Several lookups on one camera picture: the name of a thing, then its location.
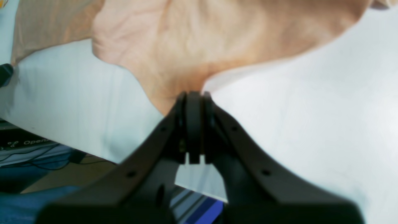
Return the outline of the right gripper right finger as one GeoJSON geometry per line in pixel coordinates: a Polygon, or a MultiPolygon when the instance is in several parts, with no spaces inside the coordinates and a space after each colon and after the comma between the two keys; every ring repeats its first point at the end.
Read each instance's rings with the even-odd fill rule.
{"type": "Polygon", "coordinates": [[[276,162],[243,127],[203,95],[205,163],[222,176],[225,224],[363,224],[352,201],[276,162]]]}

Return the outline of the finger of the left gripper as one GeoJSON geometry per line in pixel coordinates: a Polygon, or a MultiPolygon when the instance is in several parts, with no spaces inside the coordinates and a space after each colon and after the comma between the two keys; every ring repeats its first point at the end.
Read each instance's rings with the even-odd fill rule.
{"type": "Polygon", "coordinates": [[[9,84],[13,74],[14,67],[11,64],[6,63],[0,66],[0,88],[9,84]]]}

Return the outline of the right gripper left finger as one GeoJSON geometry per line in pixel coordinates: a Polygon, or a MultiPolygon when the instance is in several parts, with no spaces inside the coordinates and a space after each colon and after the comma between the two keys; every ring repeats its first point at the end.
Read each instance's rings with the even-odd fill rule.
{"type": "Polygon", "coordinates": [[[37,224],[176,224],[170,208],[180,165],[199,164],[199,92],[181,93],[144,143],[100,180],[39,214],[37,224]]]}

